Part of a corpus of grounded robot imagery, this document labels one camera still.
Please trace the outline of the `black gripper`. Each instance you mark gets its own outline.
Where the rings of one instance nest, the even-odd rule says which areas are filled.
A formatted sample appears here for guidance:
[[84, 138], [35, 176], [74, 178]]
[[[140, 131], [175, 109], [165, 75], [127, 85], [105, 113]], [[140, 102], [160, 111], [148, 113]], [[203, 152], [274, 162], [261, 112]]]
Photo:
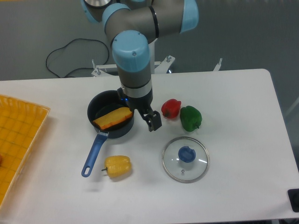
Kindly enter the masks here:
[[117, 93], [120, 100], [122, 100], [131, 111], [137, 110], [139, 112], [141, 118], [148, 125], [150, 132], [156, 131], [162, 126], [160, 113], [151, 108], [151, 102], [153, 100], [152, 90], [140, 98], [133, 98], [126, 95], [123, 88], [119, 88]]

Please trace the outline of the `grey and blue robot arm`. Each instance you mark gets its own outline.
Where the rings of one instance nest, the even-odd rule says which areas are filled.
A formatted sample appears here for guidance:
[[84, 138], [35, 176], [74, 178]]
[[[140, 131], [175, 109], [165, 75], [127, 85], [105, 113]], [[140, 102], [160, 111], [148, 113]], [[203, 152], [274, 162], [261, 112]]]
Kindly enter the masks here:
[[156, 39], [196, 28], [199, 9], [194, 0], [83, 0], [81, 6], [91, 22], [101, 22], [110, 42], [121, 82], [120, 97], [137, 110], [150, 131], [162, 125], [152, 110], [152, 53]]

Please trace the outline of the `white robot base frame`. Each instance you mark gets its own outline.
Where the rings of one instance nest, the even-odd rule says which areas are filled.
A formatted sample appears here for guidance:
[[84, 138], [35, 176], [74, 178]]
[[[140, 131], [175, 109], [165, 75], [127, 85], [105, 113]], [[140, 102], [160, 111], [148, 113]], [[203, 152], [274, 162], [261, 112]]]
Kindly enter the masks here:
[[[167, 55], [163, 61], [154, 61], [155, 59], [155, 42], [149, 44], [150, 51], [150, 70], [151, 74], [167, 74], [172, 73], [171, 68], [176, 58], [171, 55]], [[94, 60], [93, 63], [93, 71], [91, 72], [92, 77], [106, 77], [108, 75], [118, 75], [116, 64], [108, 64], [108, 65], [95, 65]]]

